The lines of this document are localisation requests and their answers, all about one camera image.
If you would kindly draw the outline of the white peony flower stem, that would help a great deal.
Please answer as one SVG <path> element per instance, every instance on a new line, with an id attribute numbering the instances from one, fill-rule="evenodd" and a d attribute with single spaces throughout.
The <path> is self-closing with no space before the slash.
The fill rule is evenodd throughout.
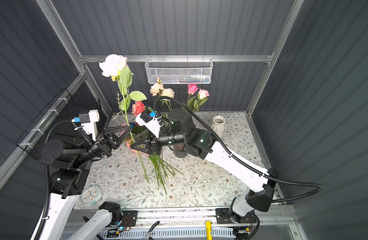
<path id="1" fill-rule="evenodd" d="M 157 97 L 169 97 L 174 98 L 175 92 L 171 88 L 165 88 L 160 78 L 157 79 L 156 83 L 151 86 L 150 93 L 152 96 Z"/>

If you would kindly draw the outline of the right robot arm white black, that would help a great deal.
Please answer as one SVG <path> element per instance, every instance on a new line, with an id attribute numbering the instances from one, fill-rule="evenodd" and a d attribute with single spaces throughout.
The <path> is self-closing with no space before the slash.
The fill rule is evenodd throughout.
<path id="1" fill-rule="evenodd" d="M 218 135 L 196 128 L 192 118 L 180 108 L 170 111 L 166 119 L 157 111 L 145 110 L 136 116 L 136 123 L 147 128 L 148 136 L 131 148 L 153 156 L 160 155 L 163 147 L 180 145 L 183 152 L 218 165 L 247 185 L 247 191 L 235 197 L 227 213 L 220 216 L 233 223 L 257 222 L 254 211 L 268 212 L 276 185 L 264 174 L 276 177 L 278 173 L 239 156 L 223 145 Z"/>

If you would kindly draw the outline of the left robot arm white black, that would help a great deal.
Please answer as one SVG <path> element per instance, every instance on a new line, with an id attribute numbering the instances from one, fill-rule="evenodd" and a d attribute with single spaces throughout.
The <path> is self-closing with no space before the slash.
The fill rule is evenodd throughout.
<path id="1" fill-rule="evenodd" d="M 110 157 L 131 132 L 130 126 L 102 129 L 97 140 L 81 127 L 81 145 L 46 137 L 39 159 L 45 167 L 46 197 L 42 214 L 32 234 L 33 240 L 58 240 L 73 206 L 83 193 L 92 162 Z"/>

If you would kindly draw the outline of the magenta rose stem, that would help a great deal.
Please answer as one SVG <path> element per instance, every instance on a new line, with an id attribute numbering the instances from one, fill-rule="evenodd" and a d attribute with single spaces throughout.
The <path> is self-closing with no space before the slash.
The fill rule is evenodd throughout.
<path id="1" fill-rule="evenodd" d="M 190 108 L 192 111 L 196 111 L 199 107 L 199 97 L 196 95 L 198 87 L 196 84 L 189 84 L 187 86 L 187 107 Z"/>

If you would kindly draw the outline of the cream pink rose stem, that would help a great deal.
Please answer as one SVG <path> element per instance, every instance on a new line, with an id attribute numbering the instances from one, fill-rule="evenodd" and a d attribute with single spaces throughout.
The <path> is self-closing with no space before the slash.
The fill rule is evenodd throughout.
<path id="1" fill-rule="evenodd" d="M 110 78 L 113 82 L 117 83 L 119 89 L 117 92 L 117 103 L 119 108 L 117 115 L 122 115 L 126 123 L 130 123 L 128 118 L 129 109 L 132 110 L 132 105 L 135 101 L 143 102 L 147 97 L 141 91 L 130 91 L 134 74 L 128 65 L 128 58 L 117 54 L 111 54 L 105 58 L 104 62 L 99 63 L 99 67 L 104 77 Z"/>

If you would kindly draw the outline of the bundle of artificial flowers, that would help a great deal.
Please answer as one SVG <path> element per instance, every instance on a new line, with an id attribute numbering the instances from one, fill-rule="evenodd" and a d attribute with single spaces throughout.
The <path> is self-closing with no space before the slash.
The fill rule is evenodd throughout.
<path id="1" fill-rule="evenodd" d="M 145 177 L 147 179 L 147 182 L 149 182 L 147 170 L 144 165 L 143 158 L 142 158 L 143 152 L 137 151 L 131 148 L 131 145 L 136 142 L 136 136 L 138 135 L 142 135 L 142 137 L 147 136 L 147 134 L 143 134 L 143 132 L 146 131 L 147 128 L 140 127 L 136 123 L 128 123 L 128 124 L 123 123 L 122 124 L 122 126 L 127 126 L 127 125 L 131 126 L 132 130 L 129 133 L 129 135 L 126 137 L 126 146 L 138 156 L 139 160 L 141 161 L 142 168 L 143 168 Z M 150 163 L 154 167 L 154 173 L 155 173 L 155 178 L 156 178 L 158 187 L 163 187 L 167 195 L 168 193 L 166 189 L 166 182 L 168 180 L 168 177 L 169 176 L 175 177 L 176 173 L 180 173 L 180 174 L 182 173 L 163 159 L 163 153 L 152 154 L 152 155 L 146 154 L 146 156 L 148 157 Z"/>

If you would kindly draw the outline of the light pink rose stem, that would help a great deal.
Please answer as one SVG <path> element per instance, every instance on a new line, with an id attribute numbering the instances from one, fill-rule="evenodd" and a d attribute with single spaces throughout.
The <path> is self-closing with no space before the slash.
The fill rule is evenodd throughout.
<path id="1" fill-rule="evenodd" d="M 206 103 L 209 97 L 209 92 L 207 90 L 200 89 L 197 93 L 197 96 L 193 102 L 193 110 L 199 111 L 200 107 Z"/>

